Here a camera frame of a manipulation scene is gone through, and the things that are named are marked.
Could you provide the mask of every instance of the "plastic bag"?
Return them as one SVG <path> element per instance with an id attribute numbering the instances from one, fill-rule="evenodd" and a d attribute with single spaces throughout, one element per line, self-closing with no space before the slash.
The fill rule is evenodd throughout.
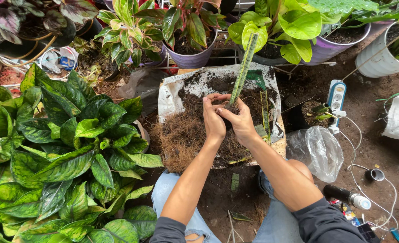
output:
<path id="1" fill-rule="evenodd" d="M 159 85 L 168 74 L 159 69 L 141 68 L 130 75 L 129 82 L 118 88 L 119 95 L 126 99 L 141 96 L 143 116 L 148 116 L 158 108 Z"/>
<path id="2" fill-rule="evenodd" d="M 343 163 L 343 152 L 326 128 L 315 126 L 287 134 L 288 159 L 303 162 L 323 182 L 334 182 Z"/>

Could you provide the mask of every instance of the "hand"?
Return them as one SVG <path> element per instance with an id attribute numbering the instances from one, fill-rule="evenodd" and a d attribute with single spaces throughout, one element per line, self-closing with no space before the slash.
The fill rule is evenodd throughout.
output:
<path id="1" fill-rule="evenodd" d="M 219 144 L 224 140 L 226 134 L 226 128 L 224 120 L 216 114 L 217 108 L 224 107 L 227 102 L 220 105 L 212 105 L 212 102 L 216 97 L 221 96 L 221 94 L 213 93 L 202 98 L 204 107 L 204 124 L 206 125 L 207 140 L 218 142 Z"/>
<path id="2" fill-rule="evenodd" d="M 226 100 L 230 97 L 231 94 L 226 94 L 216 97 L 216 99 Z M 237 137 L 237 141 L 241 145 L 248 148 L 248 145 L 251 144 L 251 141 L 258 138 L 261 139 L 261 137 L 256 133 L 256 130 L 253 127 L 253 121 L 249 107 L 247 107 L 247 105 L 243 103 L 240 98 L 237 99 L 237 108 L 239 110 L 238 115 L 230 112 L 223 107 L 218 107 L 216 109 L 216 113 L 231 122 L 232 129 L 234 130 Z"/>

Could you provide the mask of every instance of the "dark sleeve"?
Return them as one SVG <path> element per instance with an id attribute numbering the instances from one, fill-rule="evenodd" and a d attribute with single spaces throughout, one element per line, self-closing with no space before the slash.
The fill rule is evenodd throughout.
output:
<path id="1" fill-rule="evenodd" d="M 292 214 L 298 220 L 300 236 L 306 243 L 366 242 L 357 227 L 325 198 Z"/>
<path id="2" fill-rule="evenodd" d="M 167 217 L 159 217 L 149 243 L 186 243 L 186 225 Z"/>

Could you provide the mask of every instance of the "white pot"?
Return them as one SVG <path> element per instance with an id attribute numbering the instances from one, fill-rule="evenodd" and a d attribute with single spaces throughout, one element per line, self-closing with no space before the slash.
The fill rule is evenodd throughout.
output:
<path id="1" fill-rule="evenodd" d="M 356 67 L 359 67 L 362 63 L 371 58 L 373 55 L 375 55 L 375 53 L 377 53 L 387 45 L 387 33 L 390 28 L 397 23 L 398 22 L 393 23 L 390 27 L 387 28 L 386 31 L 384 31 L 380 36 L 378 36 L 357 55 L 357 58 L 355 59 Z M 385 48 L 363 66 L 361 66 L 359 68 L 359 72 L 362 75 L 371 78 L 379 78 L 390 74 L 399 73 L 399 60 L 394 58 L 388 48 Z"/>

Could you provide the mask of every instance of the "knee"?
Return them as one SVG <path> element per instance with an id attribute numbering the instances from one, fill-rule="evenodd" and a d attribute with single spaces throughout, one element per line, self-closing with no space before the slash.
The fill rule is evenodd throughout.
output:
<path id="1" fill-rule="evenodd" d="M 308 169 L 308 167 L 304 163 L 301 163 L 298 160 L 288 160 L 288 163 L 292 164 L 301 173 L 303 173 L 312 183 L 314 183 L 314 178 L 312 177 L 312 174 L 310 173 L 310 170 Z"/>

